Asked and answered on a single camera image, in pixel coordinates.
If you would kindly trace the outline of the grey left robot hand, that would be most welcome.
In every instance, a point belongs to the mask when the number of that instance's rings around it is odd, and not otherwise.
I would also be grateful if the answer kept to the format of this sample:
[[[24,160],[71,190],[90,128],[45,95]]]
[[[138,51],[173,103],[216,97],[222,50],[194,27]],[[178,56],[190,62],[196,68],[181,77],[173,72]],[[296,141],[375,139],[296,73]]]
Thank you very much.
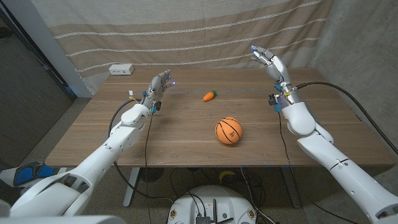
[[[169,82],[171,79],[170,70],[166,70],[156,75],[150,82],[148,89],[141,100],[140,104],[155,113],[161,108],[161,99],[166,89],[175,85],[175,82]]]

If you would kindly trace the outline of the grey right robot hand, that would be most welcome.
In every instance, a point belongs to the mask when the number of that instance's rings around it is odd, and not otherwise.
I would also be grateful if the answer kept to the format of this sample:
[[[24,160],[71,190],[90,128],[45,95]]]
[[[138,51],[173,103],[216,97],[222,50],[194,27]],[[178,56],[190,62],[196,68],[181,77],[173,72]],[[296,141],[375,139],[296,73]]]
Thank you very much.
[[[303,100],[291,84],[289,71],[285,63],[271,51],[252,45],[252,59],[263,64],[266,73],[275,81],[274,87],[277,94],[269,95],[271,106],[279,105],[281,108],[301,103]]]

